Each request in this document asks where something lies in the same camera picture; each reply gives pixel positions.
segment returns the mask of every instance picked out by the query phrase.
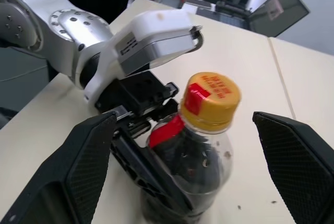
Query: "plastic bottle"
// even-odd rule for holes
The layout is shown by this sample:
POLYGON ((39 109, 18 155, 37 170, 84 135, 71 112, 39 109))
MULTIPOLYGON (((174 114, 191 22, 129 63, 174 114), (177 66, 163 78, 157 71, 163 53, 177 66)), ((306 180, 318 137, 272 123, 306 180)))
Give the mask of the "plastic bottle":
POLYGON ((198 73, 187 84, 177 113, 152 130, 147 145, 194 211, 182 216, 142 193, 144 216, 153 223, 193 224, 214 202, 232 170, 233 151, 225 131, 241 99, 237 85, 216 73, 198 73))

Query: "bolt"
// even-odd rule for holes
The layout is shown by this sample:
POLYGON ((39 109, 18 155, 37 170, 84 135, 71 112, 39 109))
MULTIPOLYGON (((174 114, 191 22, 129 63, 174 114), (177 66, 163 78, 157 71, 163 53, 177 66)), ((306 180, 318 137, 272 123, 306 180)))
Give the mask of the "bolt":
POLYGON ((80 45, 79 45, 79 48, 78 48, 79 52, 80 52, 82 49, 84 49, 84 48, 85 48, 85 44, 80 44, 80 45))

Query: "monitor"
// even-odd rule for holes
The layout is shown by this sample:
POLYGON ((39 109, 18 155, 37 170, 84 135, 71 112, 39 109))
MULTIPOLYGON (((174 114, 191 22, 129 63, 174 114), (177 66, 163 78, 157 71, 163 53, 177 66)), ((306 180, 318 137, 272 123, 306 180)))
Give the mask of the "monitor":
POLYGON ((309 14, 301 0, 267 0, 249 17, 252 31, 277 37, 309 14))

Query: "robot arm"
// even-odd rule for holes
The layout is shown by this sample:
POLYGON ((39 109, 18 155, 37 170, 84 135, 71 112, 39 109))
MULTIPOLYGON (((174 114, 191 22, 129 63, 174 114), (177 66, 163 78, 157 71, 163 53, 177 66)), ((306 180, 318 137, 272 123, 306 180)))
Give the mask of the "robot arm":
POLYGON ((0 40, 44 56, 85 90, 89 105, 115 78, 198 49, 199 29, 182 10, 150 11, 113 36, 106 21, 68 0, 0 0, 0 40), (97 55, 95 74, 82 86, 82 71, 97 55))

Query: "textured black surface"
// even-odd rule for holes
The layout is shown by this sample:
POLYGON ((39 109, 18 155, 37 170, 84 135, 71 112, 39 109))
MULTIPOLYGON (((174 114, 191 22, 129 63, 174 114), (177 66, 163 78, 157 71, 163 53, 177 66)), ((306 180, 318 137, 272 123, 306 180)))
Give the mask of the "textured black surface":
POLYGON ((80 223, 90 223, 108 169, 115 119, 109 118, 90 132, 66 180, 80 223))
POLYGON ((334 151, 308 125, 255 113, 271 178, 297 224, 333 223, 334 151))
POLYGON ((37 169, 1 224, 90 223, 106 176, 115 122, 111 112, 76 125, 37 169))

